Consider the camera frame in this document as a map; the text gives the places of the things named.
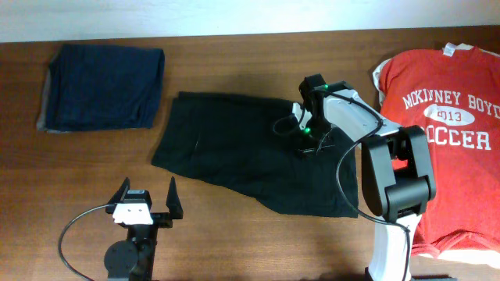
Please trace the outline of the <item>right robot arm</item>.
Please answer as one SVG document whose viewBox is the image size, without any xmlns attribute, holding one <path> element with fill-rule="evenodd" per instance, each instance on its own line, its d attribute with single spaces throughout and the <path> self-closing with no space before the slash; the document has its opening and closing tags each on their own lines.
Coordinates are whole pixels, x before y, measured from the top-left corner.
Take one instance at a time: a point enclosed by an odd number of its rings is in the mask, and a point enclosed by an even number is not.
<svg viewBox="0 0 500 281">
<path fill-rule="evenodd" d="M 416 227 L 437 193 L 427 137 L 420 126 L 402 126 L 383 117 L 347 82 L 328 84 L 307 76 L 298 90 L 303 103 L 292 112 L 312 142 L 304 155 L 317 155 L 335 129 L 362 154 L 362 195 L 369 208 L 353 211 L 374 222 L 373 255 L 366 280 L 410 280 L 409 261 Z"/>
</svg>

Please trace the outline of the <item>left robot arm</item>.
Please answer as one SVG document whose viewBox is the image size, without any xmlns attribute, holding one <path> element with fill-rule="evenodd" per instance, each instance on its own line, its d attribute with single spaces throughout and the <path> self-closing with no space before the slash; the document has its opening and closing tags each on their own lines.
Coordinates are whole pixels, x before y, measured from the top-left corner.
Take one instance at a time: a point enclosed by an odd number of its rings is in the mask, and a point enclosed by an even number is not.
<svg viewBox="0 0 500 281">
<path fill-rule="evenodd" d="M 105 253 L 108 280 L 152 280 L 158 230 L 171 228 L 174 220 L 184 216 L 174 178 L 170 179 L 166 196 L 168 211 L 152 212 L 151 207 L 150 193 L 132 190 L 128 178 L 108 201 L 105 212 L 127 230 L 127 238 L 112 244 Z"/>
</svg>

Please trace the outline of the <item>black shorts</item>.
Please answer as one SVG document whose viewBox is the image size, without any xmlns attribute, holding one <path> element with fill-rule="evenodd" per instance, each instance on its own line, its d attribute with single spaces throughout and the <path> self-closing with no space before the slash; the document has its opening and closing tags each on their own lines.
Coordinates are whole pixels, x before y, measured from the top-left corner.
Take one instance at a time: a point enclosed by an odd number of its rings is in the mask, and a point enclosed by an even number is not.
<svg viewBox="0 0 500 281">
<path fill-rule="evenodd" d="M 292 101 L 238 94 L 181 92 L 174 98 L 152 165 L 253 197 L 286 215 L 357 217 L 352 141 L 334 130 L 334 145 L 299 155 L 303 133 L 291 130 Z"/>
</svg>

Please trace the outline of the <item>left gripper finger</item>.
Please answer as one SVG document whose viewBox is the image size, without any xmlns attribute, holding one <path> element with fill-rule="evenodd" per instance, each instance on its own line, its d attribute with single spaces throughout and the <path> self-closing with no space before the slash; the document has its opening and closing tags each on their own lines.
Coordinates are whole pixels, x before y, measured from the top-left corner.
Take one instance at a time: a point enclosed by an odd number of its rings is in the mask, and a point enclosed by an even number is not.
<svg viewBox="0 0 500 281">
<path fill-rule="evenodd" d="M 105 208 L 106 213 L 114 213 L 116 205 L 123 201 L 124 196 L 130 189 L 130 179 L 128 177 L 122 182 L 118 191 L 110 198 Z"/>
<path fill-rule="evenodd" d="M 184 217 L 184 210 L 177 193 L 176 180 L 173 176 L 170 179 L 170 185 L 166 196 L 166 207 L 169 209 L 171 219 L 182 219 Z"/>
</svg>

